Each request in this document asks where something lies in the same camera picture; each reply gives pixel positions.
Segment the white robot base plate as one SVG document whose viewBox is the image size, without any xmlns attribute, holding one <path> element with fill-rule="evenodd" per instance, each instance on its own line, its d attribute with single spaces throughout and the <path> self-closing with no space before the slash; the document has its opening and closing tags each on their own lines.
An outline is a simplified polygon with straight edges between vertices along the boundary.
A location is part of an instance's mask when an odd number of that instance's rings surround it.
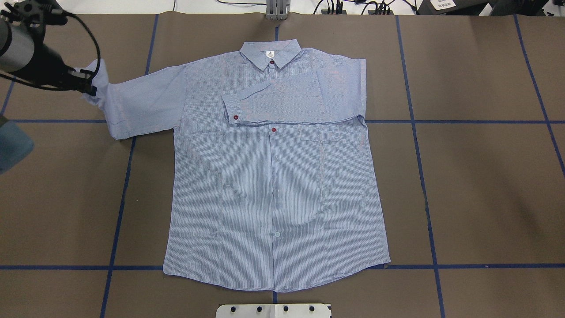
<svg viewBox="0 0 565 318">
<path fill-rule="evenodd" d="M 330 304 L 224 304 L 218 307 L 216 318 L 331 318 Z"/>
</svg>

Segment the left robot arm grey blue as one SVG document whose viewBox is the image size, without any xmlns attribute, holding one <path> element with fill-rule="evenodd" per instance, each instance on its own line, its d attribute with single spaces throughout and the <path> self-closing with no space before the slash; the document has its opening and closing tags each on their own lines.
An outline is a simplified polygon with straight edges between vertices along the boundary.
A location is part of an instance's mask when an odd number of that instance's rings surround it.
<svg viewBox="0 0 565 318">
<path fill-rule="evenodd" d="M 93 71 L 67 66 L 59 53 L 44 44 L 44 30 L 30 24 L 18 26 L 1 21 L 1 77 L 13 83 L 45 91 L 77 91 L 95 96 L 93 79 L 101 66 L 101 52 L 92 32 L 75 15 L 87 31 L 96 48 Z M 34 141 L 14 121 L 3 114 L 0 124 L 0 171 L 6 173 L 34 150 Z"/>
</svg>

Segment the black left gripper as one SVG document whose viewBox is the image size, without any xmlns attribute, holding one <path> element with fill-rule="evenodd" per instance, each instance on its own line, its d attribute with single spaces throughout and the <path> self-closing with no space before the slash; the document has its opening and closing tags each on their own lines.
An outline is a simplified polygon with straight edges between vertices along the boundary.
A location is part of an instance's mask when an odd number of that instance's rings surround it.
<svg viewBox="0 0 565 318">
<path fill-rule="evenodd" d="M 94 72 L 67 66 L 59 53 L 48 46 L 36 45 L 30 62 L 26 65 L 26 80 L 36 85 L 78 91 L 95 96 Z"/>
</svg>

